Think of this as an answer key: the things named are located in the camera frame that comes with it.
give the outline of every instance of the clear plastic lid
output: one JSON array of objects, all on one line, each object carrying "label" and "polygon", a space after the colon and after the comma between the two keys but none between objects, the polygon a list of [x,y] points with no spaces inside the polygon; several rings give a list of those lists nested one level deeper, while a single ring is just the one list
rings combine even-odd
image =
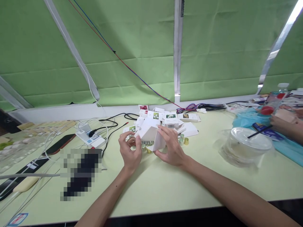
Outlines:
[{"label": "clear plastic lid", "polygon": [[272,147],[272,142],[269,138],[263,134],[257,134],[254,137],[248,139],[247,137],[256,133],[256,131],[236,127],[231,130],[231,135],[240,143],[243,143],[249,147],[260,149],[260,150],[269,150]]},{"label": "clear plastic lid", "polygon": [[289,86],[289,83],[279,83],[278,87],[280,88],[287,88]]}]

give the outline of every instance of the metal frame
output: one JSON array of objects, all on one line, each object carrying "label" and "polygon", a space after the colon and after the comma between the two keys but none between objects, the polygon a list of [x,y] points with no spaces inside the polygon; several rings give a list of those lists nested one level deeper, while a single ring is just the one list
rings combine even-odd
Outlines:
[{"label": "metal frame", "polygon": [[16,109],[33,108],[15,89],[0,76],[0,95]]},{"label": "metal frame", "polygon": [[180,68],[183,33],[184,0],[175,0],[174,21],[174,86],[175,96],[180,96]]},{"label": "metal frame", "polygon": [[290,29],[292,28],[294,22],[296,21],[298,15],[300,14],[301,10],[303,8],[303,0],[298,0],[293,11],[291,12],[285,26],[283,27],[279,37],[276,39],[274,44],[271,47],[271,50],[268,54],[267,60],[263,66],[260,79],[259,79],[259,85],[258,85],[258,92],[257,94],[260,94],[262,88],[263,88],[263,83],[266,78],[266,75],[271,67],[271,64],[275,60],[277,54],[279,53],[279,50],[284,43],[286,37],[288,36],[288,33]]},{"label": "metal frame", "polygon": [[53,17],[56,25],[58,26],[58,29],[60,30],[66,44],[68,45],[70,51],[72,52],[72,55],[74,56],[79,68],[81,69],[84,78],[86,79],[89,89],[92,93],[93,98],[98,102],[100,99],[100,95],[99,95],[99,91],[97,86],[95,85],[91,75],[89,74],[83,60],[80,57],[80,54],[77,50],[77,48],[75,47],[54,3],[52,0],[44,0],[44,3],[46,4],[51,16]]}]

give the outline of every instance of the hand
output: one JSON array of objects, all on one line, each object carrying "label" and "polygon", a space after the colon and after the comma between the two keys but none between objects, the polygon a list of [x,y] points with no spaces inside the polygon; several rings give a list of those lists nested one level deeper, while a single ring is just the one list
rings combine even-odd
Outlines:
[{"label": "hand", "polygon": [[132,140],[125,141],[128,135],[134,135],[135,133],[132,131],[125,132],[120,135],[118,139],[120,144],[120,153],[122,155],[124,161],[124,168],[130,173],[133,174],[135,170],[138,168],[141,158],[142,158],[142,148],[141,148],[141,138],[137,136],[135,139],[136,150],[131,150]]},{"label": "hand", "polygon": [[294,111],[298,117],[303,117],[303,108],[295,109]]},{"label": "hand", "polygon": [[166,141],[168,151],[166,154],[164,154],[159,150],[156,150],[154,152],[155,155],[158,156],[162,161],[173,166],[183,166],[188,156],[184,153],[179,144],[178,133],[173,129],[169,129],[161,125],[158,125],[158,128],[160,128],[158,132]]},{"label": "hand", "polygon": [[136,138],[135,137],[130,137],[127,141],[126,144],[131,148],[132,146],[136,146]]},{"label": "hand", "polygon": [[282,134],[285,130],[287,130],[289,127],[292,127],[293,125],[275,115],[271,115],[270,123],[273,126],[273,130],[280,132]]}]

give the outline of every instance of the black cable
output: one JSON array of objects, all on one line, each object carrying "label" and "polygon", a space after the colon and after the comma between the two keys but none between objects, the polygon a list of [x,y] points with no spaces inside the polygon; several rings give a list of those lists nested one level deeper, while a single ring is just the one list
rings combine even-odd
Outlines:
[{"label": "black cable", "polygon": [[104,150],[103,150],[103,153],[102,153],[102,158],[103,158],[104,152],[105,152],[105,150],[106,150],[106,148],[107,148],[108,140],[110,139],[110,136],[111,136],[115,131],[112,131],[111,134],[110,134],[110,135],[108,136],[108,138],[107,138],[106,146],[105,146],[105,148],[104,148]]},{"label": "black cable", "polygon": [[95,134],[96,131],[98,131],[98,130],[100,130],[100,129],[103,129],[103,128],[113,128],[113,127],[117,127],[117,126],[118,126],[118,123],[115,122],[115,121],[112,121],[112,120],[110,120],[110,119],[112,119],[112,118],[114,118],[114,117],[116,117],[116,116],[122,115],[122,114],[124,114],[124,118],[126,118],[127,120],[137,120],[136,118],[133,118],[133,117],[131,117],[130,115],[135,115],[135,116],[138,116],[138,117],[139,117],[139,115],[136,115],[136,114],[134,114],[134,113],[120,113],[120,114],[117,114],[117,115],[115,115],[115,116],[113,116],[113,117],[110,117],[110,118],[108,118],[108,119],[100,119],[99,121],[101,121],[101,122],[102,122],[102,121],[110,121],[110,122],[112,122],[112,123],[115,123],[115,125],[94,129],[94,130],[92,130],[92,131],[88,134],[88,136],[89,136],[89,137],[92,137],[92,136]]},{"label": "black cable", "polygon": [[114,117],[116,117],[116,116],[119,116],[119,115],[121,115],[121,114],[124,114],[124,118],[126,118],[127,120],[137,120],[136,118],[133,118],[133,117],[131,117],[130,115],[135,115],[135,116],[138,116],[138,117],[139,117],[139,115],[134,114],[134,113],[119,113],[119,114],[117,114],[117,115],[115,115],[115,116],[113,116],[113,117],[110,117],[110,118],[108,118],[108,119],[112,119],[112,118],[114,118]]},{"label": "black cable", "polygon": [[[227,105],[231,104],[231,103],[236,103],[236,102],[247,102],[247,101],[229,102],[229,103],[227,103]],[[201,109],[201,108],[206,109],[206,111],[215,111],[215,110],[225,110],[226,109],[226,107],[224,105],[222,105],[222,104],[219,104],[219,105],[215,105],[215,104],[200,104],[200,105],[198,105],[197,109]]]}]

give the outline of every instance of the white power strip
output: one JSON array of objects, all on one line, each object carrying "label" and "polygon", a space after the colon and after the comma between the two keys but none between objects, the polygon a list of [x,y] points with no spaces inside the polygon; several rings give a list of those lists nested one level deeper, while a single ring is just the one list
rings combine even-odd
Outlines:
[{"label": "white power strip", "polygon": [[77,130],[76,135],[89,147],[94,147],[94,148],[101,148],[103,145],[106,144],[106,140],[103,139],[99,135],[95,135],[94,137],[89,137],[88,134],[91,132],[84,132],[83,130]]}]

